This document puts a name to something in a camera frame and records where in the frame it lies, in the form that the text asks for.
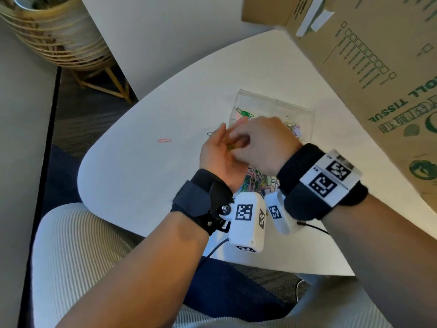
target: right hand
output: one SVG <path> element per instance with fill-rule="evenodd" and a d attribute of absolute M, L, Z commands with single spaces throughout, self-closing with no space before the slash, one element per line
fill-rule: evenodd
<path fill-rule="evenodd" d="M 241 124 L 229 135 L 245 139 L 248 145 L 232 150 L 234 157 L 268 176 L 277 176 L 282 166 L 302 143 L 277 117 L 257 117 Z"/>

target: white corduroy pants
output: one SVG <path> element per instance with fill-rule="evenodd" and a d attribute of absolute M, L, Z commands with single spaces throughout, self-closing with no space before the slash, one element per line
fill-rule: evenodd
<path fill-rule="evenodd" d="M 68 310 L 136 243 L 128 233 L 92 214 L 82 203 L 53 209 L 43 218 L 32 251 L 35 328 L 54 328 Z M 318 283 L 291 313 L 259 324 L 213 319 L 182 307 L 175 327 L 385 328 L 391 325 L 355 279 Z"/>

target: wicker basket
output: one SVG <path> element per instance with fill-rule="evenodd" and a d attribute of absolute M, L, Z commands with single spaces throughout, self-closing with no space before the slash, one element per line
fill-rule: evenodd
<path fill-rule="evenodd" d="M 44 10 L 26 10 L 13 1 L 0 0 L 0 16 L 21 41 L 63 68 L 89 71 L 114 63 L 82 0 Z"/>

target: person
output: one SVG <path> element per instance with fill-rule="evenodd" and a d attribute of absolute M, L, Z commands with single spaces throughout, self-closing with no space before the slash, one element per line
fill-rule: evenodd
<path fill-rule="evenodd" d="M 278 118 L 243 118 L 210 136 L 200 169 L 236 192 L 248 165 L 276 176 L 301 148 Z M 357 279 L 316 284 L 287 317 L 256 325 L 437 327 L 436 239 L 371 194 L 354 206 L 337 205 L 322 223 Z M 133 248 L 81 204 L 53 210 L 33 250 L 36 328 L 255 325 L 209 318 L 183 305 L 208 238 L 173 211 Z"/>

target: cardboard box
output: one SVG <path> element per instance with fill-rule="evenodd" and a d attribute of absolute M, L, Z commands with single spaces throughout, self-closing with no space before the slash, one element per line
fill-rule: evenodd
<path fill-rule="evenodd" d="M 437 0 L 245 0 L 284 26 L 437 212 Z"/>

